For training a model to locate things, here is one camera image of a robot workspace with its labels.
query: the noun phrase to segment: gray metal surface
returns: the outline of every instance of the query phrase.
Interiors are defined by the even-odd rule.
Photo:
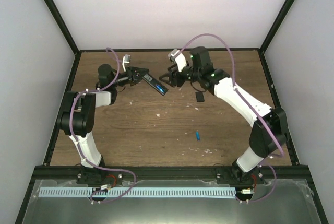
[[[259,185],[254,197],[270,186]],[[87,198],[35,197],[24,223],[320,223],[305,182],[279,180],[266,200],[239,204],[234,199],[123,198],[91,204]]]

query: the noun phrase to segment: black metal beam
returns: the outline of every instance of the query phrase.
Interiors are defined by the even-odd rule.
[[[114,49],[115,52],[171,52],[175,48],[146,48],[146,49]],[[227,51],[226,48],[207,48],[209,51]],[[258,51],[259,48],[230,48],[231,51]],[[191,48],[186,48],[184,51],[190,51]],[[99,53],[105,52],[105,49],[87,49],[80,50],[81,53]]]
[[[259,54],[259,58],[260,58],[260,61],[261,61],[263,71],[265,73],[265,77],[266,77],[268,88],[269,88],[269,91],[270,91],[270,94],[271,94],[273,105],[275,107],[280,107],[281,103],[280,103],[280,100],[278,99],[276,88],[275,88],[275,85],[273,84],[273,81],[272,81],[272,77],[271,77],[271,74],[270,74],[270,71],[269,71],[269,67],[268,67],[268,64],[267,64],[267,61],[266,61],[265,54],[262,50],[258,50],[258,54]],[[287,141],[287,149],[288,149],[288,153],[289,153],[289,156],[290,156],[291,164],[298,165],[299,160],[298,160],[297,152],[296,152],[296,149],[294,148],[293,141],[292,141],[291,137]]]
[[[60,30],[62,31],[67,43],[71,47],[72,51],[74,52],[74,54],[78,54],[79,49],[78,49],[77,45],[75,44],[67,26],[65,25],[65,22],[64,22],[64,20],[61,16],[61,14],[59,13],[58,8],[56,7],[55,3],[53,2],[53,0],[44,0],[44,1],[46,3],[47,7],[49,8],[53,18],[57,22]]]
[[[64,95],[67,91],[70,91],[72,89],[75,74],[77,73],[77,69],[78,69],[78,66],[79,66],[80,58],[81,58],[81,52],[79,52],[74,58],[72,69],[71,69],[71,72],[69,73],[69,78],[68,78],[68,81],[67,81],[67,84],[66,84],[66,87],[65,87]],[[58,134],[59,134],[59,127],[57,126],[57,119],[56,119],[56,122],[55,122],[54,127],[53,127],[53,131],[52,131],[52,134],[51,134],[51,139],[50,139],[50,142],[49,142],[49,146],[47,147],[47,151],[46,151],[45,158],[44,158],[44,161],[43,161],[43,164],[46,165],[46,166],[50,165],[50,162],[51,162],[51,159],[52,159],[52,154],[53,154],[54,148],[56,146]]]
[[[285,2],[283,3],[283,6],[281,8],[281,10],[279,11],[275,21],[273,22],[262,46],[261,46],[261,50],[263,52],[265,52],[270,44],[270,42],[272,41],[272,39],[274,38],[277,30],[279,29],[279,27],[281,26],[284,18],[286,17],[288,11],[290,10],[292,4],[293,4],[294,0],[285,0]]]

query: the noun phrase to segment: brown wood surface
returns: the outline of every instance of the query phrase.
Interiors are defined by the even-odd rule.
[[[257,52],[233,53],[237,83],[255,98],[273,106]],[[150,69],[155,78],[171,65],[167,52],[128,54],[132,66]],[[210,52],[210,56],[215,68],[231,73],[226,51]],[[104,63],[116,68],[115,61],[106,53],[83,53],[73,90],[93,89],[98,81],[98,67]],[[118,94],[114,105],[96,109],[93,136],[106,165],[230,165],[246,150],[251,128],[227,103],[209,92],[204,94],[204,103],[197,103],[195,90],[188,82],[181,89],[166,86],[169,91],[163,97],[144,81],[133,87],[128,85]],[[291,164],[285,146],[284,151],[284,158],[273,159],[271,163]],[[60,131],[51,165],[73,166],[79,162],[73,142]]]

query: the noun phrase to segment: wooden tabletop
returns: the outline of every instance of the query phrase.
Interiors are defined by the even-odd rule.
[[[132,52],[131,66],[150,69],[156,79],[171,65],[168,52]],[[236,82],[258,100],[273,106],[264,72],[256,51],[234,51]],[[231,73],[226,51],[210,52],[215,68]],[[116,68],[105,52],[83,53],[73,91],[93,89],[98,67]],[[161,96],[144,81],[117,95],[116,102],[96,109],[93,136],[109,166],[212,166],[231,165],[248,147],[251,127],[227,103],[204,93],[205,102],[196,102],[195,90],[186,82],[182,88],[165,85]],[[291,164],[286,156],[271,164]],[[60,131],[51,165],[80,163],[73,142]]]

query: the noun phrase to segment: purple cable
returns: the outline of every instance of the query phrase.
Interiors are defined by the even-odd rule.
[[[252,200],[249,201],[249,203],[260,202],[260,201],[262,201],[262,200],[268,198],[269,195],[271,195],[272,192],[275,190],[275,188],[276,188],[276,184],[277,184],[277,176],[276,176],[276,172],[275,172],[274,168],[273,168],[271,165],[268,165],[268,167],[272,170],[272,173],[273,173],[273,186],[272,186],[270,192],[269,192],[268,194],[266,194],[265,196],[261,197],[260,199],[255,199],[255,200],[253,200],[253,201],[252,201]],[[238,197],[235,197],[235,199],[238,200],[238,201],[240,201],[240,202],[242,202],[242,200],[240,200]]]
[[[262,125],[265,127],[266,131],[268,132],[269,136],[272,138],[273,142],[275,143],[275,145],[277,146],[278,150],[280,151],[280,155],[278,155],[278,157],[284,157],[284,151],[281,147],[281,145],[279,144],[279,142],[277,141],[275,135],[272,133],[272,131],[270,130],[269,126],[267,125],[267,123],[265,122],[265,120],[260,116],[260,114],[258,114],[258,112],[255,110],[255,108],[252,107],[252,105],[246,100],[245,97],[243,97],[243,95],[239,92],[236,83],[235,83],[235,65],[234,65],[234,57],[233,54],[230,50],[230,48],[228,47],[228,45],[225,43],[225,41],[223,41],[219,36],[212,34],[212,33],[202,33],[198,36],[195,36],[194,38],[192,38],[188,43],[186,43],[184,45],[184,47],[180,50],[180,52],[178,53],[181,54],[192,42],[194,42],[195,40],[197,40],[200,37],[203,36],[210,36],[210,37],[214,37],[217,40],[219,40],[221,43],[223,43],[223,45],[226,47],[227,51],[229,52],[230,58],[231,58],[231,62],[232,62],[232,85],[234,87],[234,91],[239,95],[239,97],[247,104],[247,106],[252,110],[253,113],[255,113],[256,117],[261,121]]]
[[[116,52],[115,52],[113,49],[111,49],[111,48],[106,48],[105,50],[106,50],[106,52],[107,52],[108,54],[110,54],[109,51],[111,51],[111,52],[114,54],[115,59],[116,59],[116,61],[117,61],[117,73],[116,73],[116,75],[115,75],[115,78],[114,78],[114,79],[113,79],[107,86],[105,86],[104,88],[102,88],[102,89],[100,89],[100,90],[92,90],[92,91],[90,91],[90,92],[99,92],[99,91],[104,91],[104,90],[106,90],[109,86],[111,86],[111,85],[116,81],[116,79],[117,79],[117,77],[118,77],[118,75],[119,75],[119,73],[120,73],[120,61],[119,61],[119,59],[118,59],[118,56],[117,56]],[[73,100],[73,104],[72,104],[71,111],[70,111],[70,115],[69,115],[69,131],[70,131],[70,133],[72,134],[73,138],[77,141],[77,144],[78,144],[78,151],[79,151],[80,155],[82,156],[83,159],[86,160],[86,162],[87,162],[88,164],[90,164],[91,166],[93,166],[93,167],[95,167],[95,168],[97,168],[97,169],[101,169],[101,170],[105,170],[105,171],[113,171],[113,172],[126,172],[126,173],[130,173],[130,174],[134,177],[134,182],[133,182],[133,184],[132,184],[132,185],[128,188],[128,190],[126,190],[123,194],[119,195],[119,196],[116,197],[116,198],[110,199],[110,200],[108,200],[108,201],[102,201],[101,203],[113,202],[113,201],[115,201],[115,200],[117,200],[117,199],[123,197],[125,194],[127,194],[127,193],[128,193],[128,192],[129,192],[129,191],[136,185],[137,178],[136,178],[135,173],[132,172],[132,171],[130,171],[130,170],[126,170],[126,169],[113,169],[113,168],[104,168],[104,167],[100,167],[100,166],[95,165],[95,164],[92,163],[91,161],[87,160],[87,158],[85,157],[85,154],[82,152],[82,149],[81,149],[81,146],[80,146],[79,139],[78,139],[78,137],[75,135],[75,133],[74,133],[74,131],[73,131],[73,114],[74,114],[75,105],[77,104],[77,102],[78,102],[80,96],[83,95],[83,94],[85,94],[85,93],[88,93],[88,91],[80,92],[80,93],[75,97],[75,99]],[[90,196],[91,201],[93,201],[93,200],[92,200],[93,195],[94,195],[94,193],[92,193],[91,196]]]

